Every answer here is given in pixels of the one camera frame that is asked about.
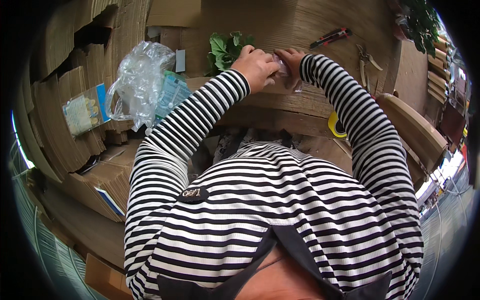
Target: pruning shears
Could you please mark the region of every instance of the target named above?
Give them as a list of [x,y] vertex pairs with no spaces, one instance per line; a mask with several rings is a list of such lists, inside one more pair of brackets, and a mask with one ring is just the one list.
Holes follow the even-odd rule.
[[378,70],[383,71],[383,69],[378,65],[378,63],[375,62],[373,56],[371,54],[368,54],[366,47],[362,47],[359,44],[357,44],[357,47],[360,51],[359,56],[361,83],[363,84],[363,86],[367,86],[367,82],[365,81],[365,66],[371,62],[372,65]]
[[317,41],[311,43],[310,50],[321,45],[326,46],[330,43],[333,43],[343,38],[347,38],[351,35],[352,35],[352,31],[348,28],[342,27],[342,28],[335,29],[334,31],[327,33]]

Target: striped shirt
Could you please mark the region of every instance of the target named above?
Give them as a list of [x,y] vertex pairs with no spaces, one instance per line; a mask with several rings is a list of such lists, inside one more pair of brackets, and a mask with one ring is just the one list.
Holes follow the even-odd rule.
[[[166,300],[165,291],[181,284],[215,290],[264,258],[272,232],[291,255],[302,253],[294,258],[339,299],[385,276],[382,298],[410,295],[423,240],[398,134],[329,58],[305,56],[300,75],[324,90],[343,123],[353,176],[297,150],[255,142],[189,184],[188,159],[225,111],[250,93],[236,70],[212,78],[138,148],[124,240],[135,298]],[[197,189],[201,201],[180,200]]]

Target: hand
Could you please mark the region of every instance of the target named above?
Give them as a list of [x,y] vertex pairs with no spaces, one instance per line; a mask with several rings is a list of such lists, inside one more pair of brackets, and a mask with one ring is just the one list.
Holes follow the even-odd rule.
[[306,55],[303,51],[296,51],[294,48],[288,48],[286,50],[275,50],[275,54],[278,55],[284,62],[287,63],[290,71],[292,72],[292,82],[296,84],[300,80],[300,62]]
[[266,85],[275,84],[273,78],[268,78],[278,71],[280,66],[273,62],[272,54],[266,54],[252,45],[242,48],[239,58],[232,64],[232,69],[242,73],[250,85],[250,94],[263,90]]

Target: yellow tape roll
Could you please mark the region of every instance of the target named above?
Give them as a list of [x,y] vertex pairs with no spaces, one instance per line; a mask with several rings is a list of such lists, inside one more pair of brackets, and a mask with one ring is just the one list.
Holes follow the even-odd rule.
[[333,111],[330,117],[328,118],[328,128],[332,131],[334,136],[336,137],[346,137],[347,132],[345,131],[345,128],[343,128],[342,123],[338,119],[338,116],[336,113]]

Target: person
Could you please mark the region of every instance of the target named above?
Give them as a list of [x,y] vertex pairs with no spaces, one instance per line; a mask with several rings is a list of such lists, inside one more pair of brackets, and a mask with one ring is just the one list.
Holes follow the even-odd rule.
[[278,70],[245,46],[146,136],[125,228],[137,299],[406,299],[423,257],[406,153],[371,96],[324,55],[277,50],[321,87],[352,144],[353,177],[271,142],[244,145],[192,183],[187,161],[235,103]]

